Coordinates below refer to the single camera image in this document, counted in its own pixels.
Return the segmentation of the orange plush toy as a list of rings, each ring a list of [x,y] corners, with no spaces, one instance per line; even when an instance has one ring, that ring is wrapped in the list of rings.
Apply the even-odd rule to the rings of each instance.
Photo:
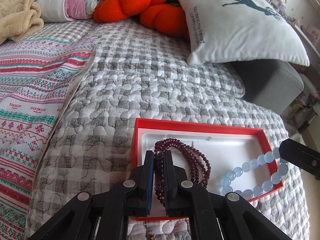
[[[119,22],[132,16],[138,16],[142,26],[163,35],[189,38],[184,10],[168,0],[105,0],[93,12],[93,20],[98,23]]]

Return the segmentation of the striped patterned blanket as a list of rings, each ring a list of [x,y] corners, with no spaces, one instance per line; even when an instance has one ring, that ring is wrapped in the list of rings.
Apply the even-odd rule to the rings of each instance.
[[[1,239],[23,239],[36,169],[98,39],[1,45]]]

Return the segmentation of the grey checked quilt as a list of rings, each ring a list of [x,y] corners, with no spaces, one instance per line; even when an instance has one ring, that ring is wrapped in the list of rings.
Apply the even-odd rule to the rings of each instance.
[[[273,148],[288,137],[279,114],[242,98],[231,63],[190,66],[189,44],[133,20],[47,23],[33,35],[45,37],[99,41],[38,166],[26,237],[76,193],[101,193],[127,177],[138,118],[260,128]]]

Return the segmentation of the white deer print pillow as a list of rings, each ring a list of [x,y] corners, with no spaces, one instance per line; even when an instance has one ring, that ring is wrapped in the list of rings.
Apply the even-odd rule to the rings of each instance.
[[[308,67],[296,31],[265,0],[178,0],[187,20],[191,65],[280,60]]]

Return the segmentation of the beige fleece garment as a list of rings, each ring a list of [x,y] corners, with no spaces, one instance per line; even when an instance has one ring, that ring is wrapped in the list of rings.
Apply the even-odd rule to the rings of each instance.
[[[41,7],[36,0],[1,0],[1,43],[20,42],[43,26]]]

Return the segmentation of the red Ace box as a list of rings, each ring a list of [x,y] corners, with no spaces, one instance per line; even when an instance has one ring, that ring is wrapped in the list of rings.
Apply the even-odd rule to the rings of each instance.
[[[234,191],[248,202],[283,188],[287,172],[260,128],[138,118],[131,151],[132,167],[144,163],[146,151],[171,151],[189,180],[210,193]]]

